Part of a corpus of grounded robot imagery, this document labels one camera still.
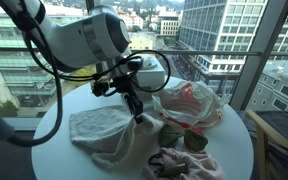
pink cloth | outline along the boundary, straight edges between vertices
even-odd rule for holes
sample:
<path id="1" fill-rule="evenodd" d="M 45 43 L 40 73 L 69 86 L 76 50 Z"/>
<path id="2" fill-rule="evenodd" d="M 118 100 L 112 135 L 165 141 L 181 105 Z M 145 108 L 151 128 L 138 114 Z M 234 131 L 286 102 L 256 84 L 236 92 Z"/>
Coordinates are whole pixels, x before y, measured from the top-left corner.
<path id="1" fill-rule="evenodd" d="M 147 179 L 180 179 L 180 180 L 222 180 L 225 179 L 224 172 L 220 164 L 212 158 L 208 153 L 192 154 L 187 152 L 177 151 L 173 148 L 162 148 L 162 158 L 160 161 L 164 164 L 164 168 L 171 168 L 178 164 L 185 163 L 188 171 L 181 173 L 179 176 L 169 178 L 158 178 L 154 171 L 155 167 L 146 167 L 143 170 L 143 175 Z"/>

round white table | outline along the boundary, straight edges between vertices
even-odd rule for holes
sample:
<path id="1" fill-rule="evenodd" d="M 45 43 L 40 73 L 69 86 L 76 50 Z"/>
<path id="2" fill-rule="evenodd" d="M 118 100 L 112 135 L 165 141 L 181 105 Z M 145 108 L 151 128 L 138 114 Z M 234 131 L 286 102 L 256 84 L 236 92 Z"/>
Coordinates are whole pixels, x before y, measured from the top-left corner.
<path id="1" fill-rule="evenodd" d="M 177 85 L 181 80 L 171 78 L 167 87 Z M 57 134 L 48 142 L 32 148 L 32 163 L 37 179 L 89 180 L 89 179 L 141 179 L 141 169 L 148 158 L 158 152 L 156 142 L 145 145 L 147 148 L 135 149 L 132 155 L 136 161 L 125 167 L 105 171 L 96 166 L 91 152 L 73 145 L 70 141 L 69 116 L 85 110 L 104 106 L 124 104 L 120 94 L 111 97 L 95 97 L 90 85 L 81 86 L 63 98 L 63 120 Z M 34 138 L 47 134 L 54 126 L 57 105 L 45 114 Z M 209 140 L 206 151 L 222 166 L 229 180 L 249 179 L 253 169 L 253 147 L 250 136 L 236 112 L 224 106 L 223 121 L 220 125 L 205 129 Z"/>

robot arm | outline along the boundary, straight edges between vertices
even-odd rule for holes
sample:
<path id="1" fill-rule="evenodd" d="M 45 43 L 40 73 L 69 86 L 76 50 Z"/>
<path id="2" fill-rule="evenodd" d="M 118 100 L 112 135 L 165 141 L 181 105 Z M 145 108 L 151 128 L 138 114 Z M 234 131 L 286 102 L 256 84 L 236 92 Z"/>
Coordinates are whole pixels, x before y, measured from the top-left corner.
<path id="1" fill-rule="evenodd" d="M 130 43 L 124 22 L 110 6 L 97 6 L 87 18 L 62 26 L 50 19 L 39 0 L 24 0 L 24 3 L 45 35 L 61 71 L 72 72 L 99 61 L 119 58 Z M 0 6 L 20 30 L 30 31 L 33 42 L 45 57 L 45 45 L 34 26 L 22 16 L 20 1 L 0 0 Z"/>

transparent plastic bag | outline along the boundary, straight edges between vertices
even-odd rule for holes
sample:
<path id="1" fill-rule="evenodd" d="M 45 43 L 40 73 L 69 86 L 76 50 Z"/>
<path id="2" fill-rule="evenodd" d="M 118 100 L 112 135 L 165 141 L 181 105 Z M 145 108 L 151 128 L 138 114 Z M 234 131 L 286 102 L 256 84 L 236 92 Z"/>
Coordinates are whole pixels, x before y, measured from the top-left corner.
<path id="1" fill-rule="evenodd" d="M 212 127 L 223 119 L 223 100 L 202 82 L 182 81 L 153 93 L 154 109 L 194 127 Z"/>

white towel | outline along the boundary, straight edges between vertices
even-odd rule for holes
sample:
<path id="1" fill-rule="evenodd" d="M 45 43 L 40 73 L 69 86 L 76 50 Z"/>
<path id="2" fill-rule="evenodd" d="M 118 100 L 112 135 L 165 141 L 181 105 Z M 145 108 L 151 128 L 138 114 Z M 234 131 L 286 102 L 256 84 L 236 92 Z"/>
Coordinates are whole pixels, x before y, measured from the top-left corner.
<path id="1" fill-rule="evenodd" d="M 92 159 L 102 168 L 116 167 L 128 159 L 137 142 L 150 143 L 158 137 L 164 123 L 146 113 L 141 116 L 143 122 L 136 124 L 122 106 L 72 114 L 71 141 L 94 150 Z"/>

